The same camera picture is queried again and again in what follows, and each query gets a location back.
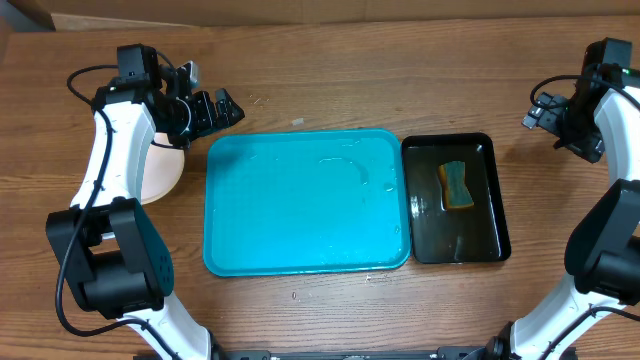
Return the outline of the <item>green yellow sponge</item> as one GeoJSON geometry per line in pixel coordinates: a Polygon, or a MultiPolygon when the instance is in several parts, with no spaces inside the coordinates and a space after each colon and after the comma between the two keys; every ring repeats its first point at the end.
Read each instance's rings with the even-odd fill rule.
{"type": "Polygon", "coordinates": [[[466,209],[474,206],[473,198],[466,186],[466,168],[463,161],[444,163],[438,167],[437,174],[446,210],[466,209]]]}

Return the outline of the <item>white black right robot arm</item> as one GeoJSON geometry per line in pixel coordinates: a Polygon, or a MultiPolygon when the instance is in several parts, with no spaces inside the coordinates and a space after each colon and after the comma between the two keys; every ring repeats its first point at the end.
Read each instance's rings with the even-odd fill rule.
{"type": "Polygon", "coordinates": [[[572,232],[559,284],[468,358],[573,359],[572,344],[600,320],[635,317],[626,310],[639,301],[639,72],[631,54],[630,42],[604,38],[586,48],[570,98],[532,89],[523,125],[591,163],[605,158],[610,187],[572,232]]]}

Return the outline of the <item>cardboard sheet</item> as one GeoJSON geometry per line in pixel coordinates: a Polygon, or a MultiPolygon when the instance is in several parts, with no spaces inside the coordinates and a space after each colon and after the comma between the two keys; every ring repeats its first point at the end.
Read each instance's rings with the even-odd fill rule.
{"type": "Polygon", "coordinates": [[[33,0],[12,4],[58,28],[64,16],[209,27],[639,13],[639,0],[33,0]]]}

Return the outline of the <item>pink plate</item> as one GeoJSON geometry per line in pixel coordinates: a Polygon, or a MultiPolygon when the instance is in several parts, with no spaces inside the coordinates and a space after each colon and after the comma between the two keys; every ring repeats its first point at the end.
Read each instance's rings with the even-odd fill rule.
{"type": "Polygon", "coordinates": [[[156,133],[145,161],[141,189],[141,204],[146,205],[167,195],[178,183],[184,170],[185,152],[163,148],[168,145],[168,136],[156,133]]]}

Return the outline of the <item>teal plastic tray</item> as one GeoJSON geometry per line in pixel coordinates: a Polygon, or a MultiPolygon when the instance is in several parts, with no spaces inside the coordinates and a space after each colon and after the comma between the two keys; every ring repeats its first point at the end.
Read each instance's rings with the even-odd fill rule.
{"type": "Polygon", "coordinates": [[[409,258],[401,143],[385,129],[218,139],[203,262],[220,277],[388,270],[409,258]]]}

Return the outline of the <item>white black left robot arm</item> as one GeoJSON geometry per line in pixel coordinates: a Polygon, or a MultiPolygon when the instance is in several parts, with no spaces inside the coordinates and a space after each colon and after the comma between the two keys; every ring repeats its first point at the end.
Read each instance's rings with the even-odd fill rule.
{"type": "Polygon", "coordinates": [[[181,67],[143,44],[121,46],[118,74],[85,102],[95,121],[87,171],[68,209],[45,232],[59,263],[55,309],[71,334],[128,326],[161,359],[223,359],[214,335],[174,292],[170,252],[145,213],[142,187],[155,135],[185,150],[245,116],[225,89],[198,90],[197,67],[181,67]]]}

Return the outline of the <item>black metal tray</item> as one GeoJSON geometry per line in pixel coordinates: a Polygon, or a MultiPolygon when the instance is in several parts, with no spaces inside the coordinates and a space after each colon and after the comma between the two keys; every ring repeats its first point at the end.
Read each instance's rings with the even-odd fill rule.
{"type": "Polygon", "coordinates": [[[503,262],[511,255],[495,152],[480,132],[402,141],[412,252],[422,264],[503,262]]]}

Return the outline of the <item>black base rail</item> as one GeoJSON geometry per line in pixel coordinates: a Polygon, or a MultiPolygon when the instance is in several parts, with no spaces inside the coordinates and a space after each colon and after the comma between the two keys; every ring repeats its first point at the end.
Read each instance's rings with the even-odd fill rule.
{"type": "Polygon", "coordinates": [[[484,348],[479,346],[444,346],[437,350],[418,351],[347,351],[271,353],[266,350],[226,352],[228,360],[461,360],[481,359],[484,348]]]}

